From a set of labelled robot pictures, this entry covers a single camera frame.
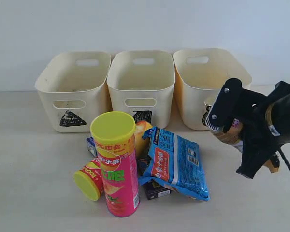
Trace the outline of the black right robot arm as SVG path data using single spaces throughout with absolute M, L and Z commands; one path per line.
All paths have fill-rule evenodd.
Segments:
M 222 142 L 239 146 L 237 173 L 252 179 L 265 164 L 277 171 L 276 155 L 290 143 L 290 84 L 280 81 L 267 96 L 228 79 L 210 107 L 203 124 Z

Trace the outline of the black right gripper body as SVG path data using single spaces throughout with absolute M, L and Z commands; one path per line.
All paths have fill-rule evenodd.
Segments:
M 290 143 L 290 84 L 278 82 L 267 96 L 242 87 L 230 117 L 243 123 L 243 141 L 271 149 L 274 157 L 284 144 Z

